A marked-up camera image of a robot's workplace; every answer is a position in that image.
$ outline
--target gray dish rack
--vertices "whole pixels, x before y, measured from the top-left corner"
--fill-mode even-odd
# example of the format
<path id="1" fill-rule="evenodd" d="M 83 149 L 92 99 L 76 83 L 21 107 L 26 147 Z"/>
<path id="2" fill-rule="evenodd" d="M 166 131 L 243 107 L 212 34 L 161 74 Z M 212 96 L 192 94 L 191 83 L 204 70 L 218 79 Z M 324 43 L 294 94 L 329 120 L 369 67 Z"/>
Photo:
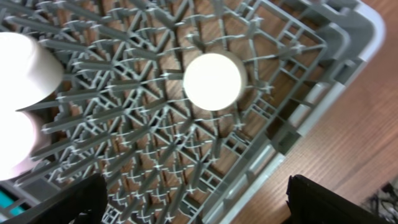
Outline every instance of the gray dish rack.
<path id="1" fill-rule="evenodd" d="M 22 109 L 58 110 L 42 128 L 53 144 L 32 154 L 42 159 L 34 170 L 0 182 L 18 198 L 0 217 L 101 172 L 103 223 L 231 222 L 385 33 L 358 0 L 0 1 L 0 21 L 65 66 L 55 95 Z M 200 111 L 183 71 L 218 48 L 247 65 L 248 93 L 227 110 Z"/>

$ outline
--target wooden surface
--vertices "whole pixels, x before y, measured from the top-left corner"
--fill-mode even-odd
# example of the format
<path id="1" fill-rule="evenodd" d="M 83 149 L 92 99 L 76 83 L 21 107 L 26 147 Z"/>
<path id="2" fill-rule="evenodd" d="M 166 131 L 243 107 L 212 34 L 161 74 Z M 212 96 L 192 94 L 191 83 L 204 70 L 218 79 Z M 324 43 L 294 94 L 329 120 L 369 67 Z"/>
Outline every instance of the wooden surface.
<path id="1" fill-rule="evenodd" d="M 372 62 L 291 150 L 285 162 L 234 223 L 280 223 L 290 175 L 302 174 L 342 197 L 361 203 L 398 174 L 398 1 L 364 0 L 387 27 Z"/>

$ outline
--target white cup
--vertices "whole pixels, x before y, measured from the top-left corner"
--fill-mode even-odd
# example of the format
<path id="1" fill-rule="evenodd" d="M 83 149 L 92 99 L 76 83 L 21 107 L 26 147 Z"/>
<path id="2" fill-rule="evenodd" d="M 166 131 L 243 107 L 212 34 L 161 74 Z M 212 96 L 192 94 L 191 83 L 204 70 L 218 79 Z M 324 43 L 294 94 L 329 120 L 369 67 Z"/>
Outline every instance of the white cup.
<path id="1" fill-rule="evenodd" d="M 28 112 L 3 111 L 0 118 L 0 180 L 17 177 L 39 162 L 30 159 L 31 152 L 50 145 L 50 136 L 41 130 L 43 121 Z"/>
<path id="2" fill-rule="evenodd" d="M 208 53 L 195 58 L 183 77 L 189 100 L 208 111 L 232 105 L 243 94 L 247 82 L 244 64 L 229 52 Z"/>
<path id="3" fill-rule="evenodd" d="M 61 63 L 34 38 L 0 32 L 0 100 L 7 110 L 31 106 L 62 81 Z"/>

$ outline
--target wooden table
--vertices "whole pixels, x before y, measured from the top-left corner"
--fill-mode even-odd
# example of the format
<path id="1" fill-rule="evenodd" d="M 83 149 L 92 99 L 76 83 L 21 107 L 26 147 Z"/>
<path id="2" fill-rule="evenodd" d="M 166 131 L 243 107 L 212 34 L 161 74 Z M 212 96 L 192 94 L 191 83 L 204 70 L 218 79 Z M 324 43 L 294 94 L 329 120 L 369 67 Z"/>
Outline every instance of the wooden table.
<path id="1" fill-rule="evenodd" d="M 363 1 L 384 18 L 385 44 L 234 223 L 285 220 L 290 175 L 305 175 L 359 204 L 398 174 L 398 1 Z"/>

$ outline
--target wood grain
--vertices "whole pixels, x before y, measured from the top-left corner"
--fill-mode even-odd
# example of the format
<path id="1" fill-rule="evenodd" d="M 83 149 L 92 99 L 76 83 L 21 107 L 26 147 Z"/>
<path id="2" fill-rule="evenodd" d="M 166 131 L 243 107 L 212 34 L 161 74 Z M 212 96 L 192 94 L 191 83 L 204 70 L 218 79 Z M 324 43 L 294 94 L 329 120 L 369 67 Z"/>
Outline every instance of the wood grain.
<path id="1" fill-rule="evenodd" d="M 398 173 L 398 1 L 364 0 L 387 27 L 382 49 L 241 210 L 234 223 L 280 223 L 290 175 L 361 203 Z"/>

